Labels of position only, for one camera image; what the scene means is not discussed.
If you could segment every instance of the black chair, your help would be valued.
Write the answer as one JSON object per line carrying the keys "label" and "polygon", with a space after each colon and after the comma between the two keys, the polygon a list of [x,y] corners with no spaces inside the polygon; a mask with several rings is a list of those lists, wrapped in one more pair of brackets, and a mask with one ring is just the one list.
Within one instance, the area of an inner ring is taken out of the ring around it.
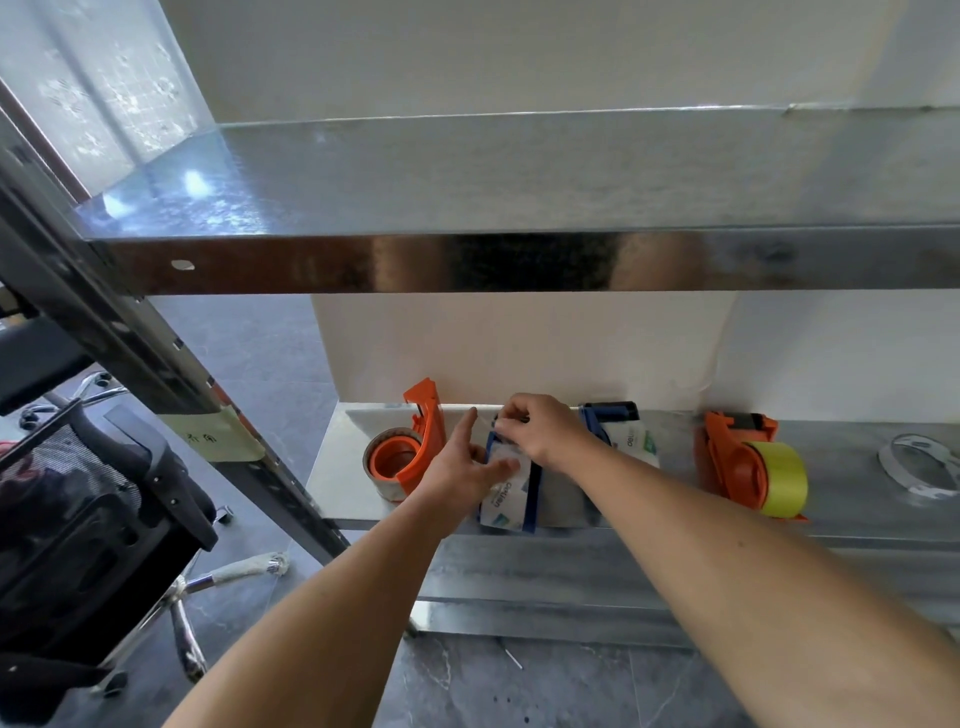
{"label": "black chair", "polygon": [[[29,369],[30,357],[3,338],[0,360],[16,356]],[[45,386],[52,369],[44,368]],[[24,399],[2,390],[0,381],[0,415]],[[121,690],[119,668],[164,612],[187,677],[199,680],[206,662],[182,598],[287,569],[285,554],[268,553],[187,581],[199,549],[217,542],[213,502],[130,409],[114,407],[105,421],[93,425],[74,399],[45,423],[31,420],[23,440],[0,444],[0,720],[8,723],[45,723],[71,688]]]}

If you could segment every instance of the metal upright post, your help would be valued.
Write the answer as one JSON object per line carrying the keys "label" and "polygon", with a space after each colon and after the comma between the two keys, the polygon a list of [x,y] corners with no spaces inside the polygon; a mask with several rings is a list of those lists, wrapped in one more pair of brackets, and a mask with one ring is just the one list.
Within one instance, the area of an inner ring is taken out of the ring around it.
{"label": "metal upright post", "polygon": [[343,552],[348,541],[210,372],[145,298],[117,293],[109,268],[70,234],[69,201],[24,139],[0,113],[0,279],[185,439],[197,423],[225,432],[221,447],[191,445],[321,563]]}

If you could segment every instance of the marble floor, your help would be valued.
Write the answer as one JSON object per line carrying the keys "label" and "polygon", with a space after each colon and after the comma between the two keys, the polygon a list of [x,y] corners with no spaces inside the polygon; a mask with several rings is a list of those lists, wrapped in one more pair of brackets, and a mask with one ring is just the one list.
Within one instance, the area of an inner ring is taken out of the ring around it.
{"label": "marble floor", "polygon": [[[154,303],[297,477],[305,480],[337,401],[308,299],[181,297]],[[194,573],[268,550],[288,549],[292,559],[291,570],[282,577],[257,577],[189,598],[187,612],[212,662],[319,565],[182,441],[156,419],[152,422],[171,438],[214,501],[236,514],[235,522],[221,529],[216,547],[201,555]],[[493,639],[404,640],[375,725],[753,725],[717,673],[695,653],[524,640],[507,640],[506,645],[523,670]],[[104,699],[73,691],[50,725],[160,726],[190,687],[174,653],[169,620],[155,625],[132,655],[128,670],[130,683],[123,694]]]}

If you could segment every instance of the clear tape roll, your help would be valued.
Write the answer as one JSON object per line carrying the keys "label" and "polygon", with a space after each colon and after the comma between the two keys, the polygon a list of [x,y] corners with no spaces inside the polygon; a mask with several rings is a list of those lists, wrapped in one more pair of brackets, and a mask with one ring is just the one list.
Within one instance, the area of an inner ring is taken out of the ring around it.
{"label": "clear tape roll", "polygon": [[372,467],[371,465],[371,458],[373,458],[377,449],[388,440],[393,440],[395,438],[409,438],[416,440],[418,447],[423,444],[423,439],[420,437],[420,435],[415,430],[410,429],[410,427],[391,427],[388,430],[384,430],[370,440],[366,449],[364,449],[363,470],[370,479],[370,482],[376,486],[376,490],[382,497],[392,503],[400,503],[407,497],[407,494],[404,493],[403,488],[400,487],[400,484],[395,478],[379,476],[374,472],[376,468]]}
{"label": "clear tape roll", "polygon": [[[941,463],[950,478],[952,478],[956,490],[937,488],[911,474],[894,454],[894,446],[896,445],[925,452],[938,463]],[[924,437],[923,435],[900,435],[883,446],[876,456],[883,470],[899,483],[899,485],[906,488],[915,496],[943,500],[954,497],[960,492],[960,458],[957,458],[957,456],[950,451],[950,448],[943,443],[938,443],[936,440],[931,440],[929,437]]]}

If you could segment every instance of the left hand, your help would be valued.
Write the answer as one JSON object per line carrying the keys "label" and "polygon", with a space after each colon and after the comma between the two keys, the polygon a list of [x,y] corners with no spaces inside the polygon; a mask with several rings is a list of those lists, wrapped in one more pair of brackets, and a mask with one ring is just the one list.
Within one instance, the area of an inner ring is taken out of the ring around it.
{"label": "left hand", "polygon": [[494,460],[484,465],[486,451],[470,442],[477,419],[471,407],[453,428],[444,449],[430,463],[423,480],[404,502],[426,504],[431,519],[449,536],[497,483],[502,483],[520,468],[515,458]]}

